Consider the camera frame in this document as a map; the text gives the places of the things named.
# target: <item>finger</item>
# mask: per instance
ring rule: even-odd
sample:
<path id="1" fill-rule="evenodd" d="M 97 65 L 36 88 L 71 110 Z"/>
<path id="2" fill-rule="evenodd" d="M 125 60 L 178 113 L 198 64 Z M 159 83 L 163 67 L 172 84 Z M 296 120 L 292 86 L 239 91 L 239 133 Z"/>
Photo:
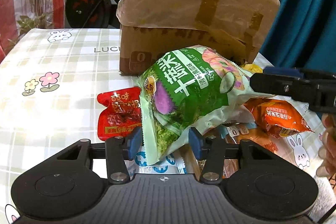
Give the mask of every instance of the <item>finger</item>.
<path id="1" fill-rule="evenodd" d="M 320 147 L 318 155 L 323 160 L 325 160 L 327 158 L 327 149 L 325 148 L 325 146 Z"/>
<path id="2" fill-rule="evenodd" d="M 336 167 L 336 158 L 333 157 L 332 154 L 328 150 L 325 154 L 325 159 L 327 160 L 327 162 L 329 162 L 330 164 Z"/>
<path id="3" fill-rule="evenodd" d="M 318 177 L 329 177 L 335 172 L 334 167 L 327 161 L 324 160 L 322 165 L 317 168 L 316 175 Z"/>
<path id="4" fill-rule="evenodd" d="M 330 163 L 327 163 L 325 165 L 325 170 L 329 174 L 329 176 L 332 176 L 336 172 L 336 167 L 334 165 L 331 165 Z"/>
<path id="5" fill-rule="evenodd" d="M 325 147 L 330 152 L 332 157 L 336 158 L 336 142 L 333 138 L 333 134 L 330 134 L 330 133 L 327 134 L 327 141 L 326 141 Z"/>
<path id="6" fill-rule="evenodd" d="M 323 132 L 323 135 L 322 135 L 322 143 L 323 143 L 324 146 L 327 145 L 328 135 L 329 135 L 329 132 L 328 132 L 328 129 L 327 129 L 327 130 L 325 130 L 325 132 Z"/>
<path id="7" fill-rule="evenodd" d="M 325 128 L 334 126 L 333 118 L 329 114 L 323 114 L 321 120 L 322 120 L 322 124 Z"/>

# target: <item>human hand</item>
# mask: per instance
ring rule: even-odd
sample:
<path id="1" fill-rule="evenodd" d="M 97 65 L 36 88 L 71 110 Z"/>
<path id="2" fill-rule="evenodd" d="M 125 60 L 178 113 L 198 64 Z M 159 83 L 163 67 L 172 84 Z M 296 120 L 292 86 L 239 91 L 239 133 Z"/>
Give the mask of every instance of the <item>human hand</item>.
<path id="1" fill-rule="evenodd" d="M 319 149 L 323 163 L 317 169 L 316 175 L 327 177 L 336 172 L 336 124 L 331 114 L 323 114 L 322 124 L 326 128 L 322 136 L 323 146 Z"/>

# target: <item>teal fabric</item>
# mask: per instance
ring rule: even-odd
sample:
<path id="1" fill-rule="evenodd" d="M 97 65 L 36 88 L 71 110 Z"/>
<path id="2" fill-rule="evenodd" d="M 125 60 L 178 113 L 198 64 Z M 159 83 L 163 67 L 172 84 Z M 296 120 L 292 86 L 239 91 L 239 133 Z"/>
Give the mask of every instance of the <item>teal fabric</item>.
<path id="1" fill-rule="evenodd" d="M 336 0 L 280 0 L 260 52 L 275 66 L 336 72 Z"/>

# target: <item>yellow flower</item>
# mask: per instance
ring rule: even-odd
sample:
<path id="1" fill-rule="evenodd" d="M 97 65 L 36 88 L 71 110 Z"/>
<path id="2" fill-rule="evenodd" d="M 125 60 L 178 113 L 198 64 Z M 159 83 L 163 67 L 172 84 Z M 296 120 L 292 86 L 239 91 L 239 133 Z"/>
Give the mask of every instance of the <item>yellow flower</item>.
<path id="1" fill-rule="evenodd" d="M 28 81 L 27 83 L 25 83 L 25 90 L 34 90 L 36 88 L 36 86 L 39 84 L 38 81 L 36 81 L 35 79 L 32 79 L 30 81 Z"/>

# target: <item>bunny cartoon print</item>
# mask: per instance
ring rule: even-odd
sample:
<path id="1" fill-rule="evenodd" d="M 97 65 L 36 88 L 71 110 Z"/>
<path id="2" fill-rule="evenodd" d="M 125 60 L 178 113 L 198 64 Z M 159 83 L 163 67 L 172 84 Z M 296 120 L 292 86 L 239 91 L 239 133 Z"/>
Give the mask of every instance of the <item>bunny cartoon print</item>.
<path id="1" fill-rule="evenodd" d="M 293 149 L 295 163 L 298 166 L 298 168 L 303 170 L 305 166 L 309 167 L 310 166 L 309 156 L 307 151 L 303 148 L 303 141 L 301 135 L 296 134 L 296 141 L 294 140 L 293 136 L 289 136 L 287 137 L 287 141 Z"/>
<path id="2" fill-rule="evenodd" d="M 12 224 L 15 220 L 17 220 L 20 217 L 17 210 L 10 204 L 6 205 L 5 214 L 6 214 L 8 224 Z"/>
<path id="3" fill-rule="evenodd" d="M 55 42 L 56 40 L 67 40 L 71 37 L 71 30 L 63 30 L 63 31 L 52 31 L 50 32 L 50 37 L 48 37 L 49 42 Z"/>

